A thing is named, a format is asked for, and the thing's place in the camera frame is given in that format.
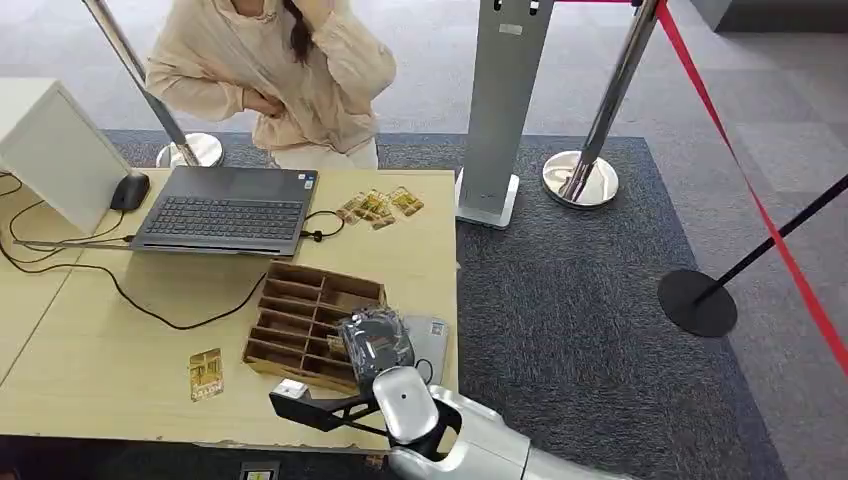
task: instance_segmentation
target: laptop trackpad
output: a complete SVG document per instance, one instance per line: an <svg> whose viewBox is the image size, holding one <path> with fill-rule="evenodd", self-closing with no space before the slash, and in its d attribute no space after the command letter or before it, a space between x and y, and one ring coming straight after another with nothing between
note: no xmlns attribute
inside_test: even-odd
<svg viewBox="0 0 848 480"><path fill-rule="evenodd" d="M274 170L239 172L227 192L229 198L276 200L285 196L285 175Z"/></svg>

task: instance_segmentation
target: wooden table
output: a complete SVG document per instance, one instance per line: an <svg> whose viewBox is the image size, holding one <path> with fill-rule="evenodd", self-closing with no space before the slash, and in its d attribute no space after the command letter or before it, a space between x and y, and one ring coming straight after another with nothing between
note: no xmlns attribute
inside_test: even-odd
<svg viewBox="0 0 848 480"><path fill-rule="evenodd" d="M11 177L0 178L0 194L12 191L17 185L17 181ZM9 234L9 222L15 214L38 201L39 197L26 187L17 193L0 197L0 240L17 259L31 261L46 255L14 246ZM104 219L104 224L116 219L117 214L110 214ZM60 240L82 236L46 205L37 206L21 215L15 223L15 229L22 239ZM81 250L66 250L49 260L23 266L29 270L38 270L55 263L74 263L81 254ZM0 384L69 274L70 269L62 269L40 275L24 275L0 258L0 305L3 311L0 314Z"/></svg>
<svg viewBox="0 0 848 480"><path fill-rule="evenodd" d="M123 234L137 230L169 171L148 170L152 191L127 215ZM338 237L305 241L296 263L383 283L389 304L434 315L451 327L443 385L457 388L456 241L453 173L445 171L322 172L312 211L334 210L360 190L404 185L426 207L380 231L361 222ZM333 218L308 228L329 231ZM141 305L187 325L237 305L267 269L245 256L87 250L79 263L112 270ZM22 282L5 270L2 278ZM50 303L56 283L33 287ZM0 385L0 433L56 437L174 441L248 448L386 450L385 439L347 427L324 433L277 417L268 392L279 378L241 361L258 294L236 314L190 331L175 331L133 309L108 276L76 269L65 280L6 380ZM224 392L193 403L188 358L221 348ZM379 415L369 424L380 425Z"/></svg>

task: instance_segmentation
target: black laptop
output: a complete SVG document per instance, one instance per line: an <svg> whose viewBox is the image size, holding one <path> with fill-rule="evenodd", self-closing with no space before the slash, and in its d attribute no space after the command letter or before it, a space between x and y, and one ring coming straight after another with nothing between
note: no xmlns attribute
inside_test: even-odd
<svg viewBox="0 0 848 480"><path fill-rule="evenodd" d="M177 167L133 250L294 256L318 173Z"/></svg>

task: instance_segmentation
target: wooden organizer tray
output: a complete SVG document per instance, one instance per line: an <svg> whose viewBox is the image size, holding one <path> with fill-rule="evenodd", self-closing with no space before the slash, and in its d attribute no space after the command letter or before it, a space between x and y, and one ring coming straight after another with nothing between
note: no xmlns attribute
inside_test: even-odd
<svg viewBox="0 0 848 480"><path fill-rule="evenodd" d="M327 337L338 336L354 310L385 304L379 283L271 262L243 360L260 373L356 394L350 358L332 351Z"/></svg>

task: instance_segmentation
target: dark hair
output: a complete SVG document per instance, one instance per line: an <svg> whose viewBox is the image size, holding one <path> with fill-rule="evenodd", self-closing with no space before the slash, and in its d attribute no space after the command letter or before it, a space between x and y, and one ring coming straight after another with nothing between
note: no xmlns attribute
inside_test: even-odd
<svg viewBox="0 0 848 480"><path fill-rule="evenodd" d="M309 50L312 48L312 32L303 19L303 13L297 8L292 0L283 0L283 6L294 17L294 28L292 29L291 44L294 56L300 63L306 63Z"/></svg>

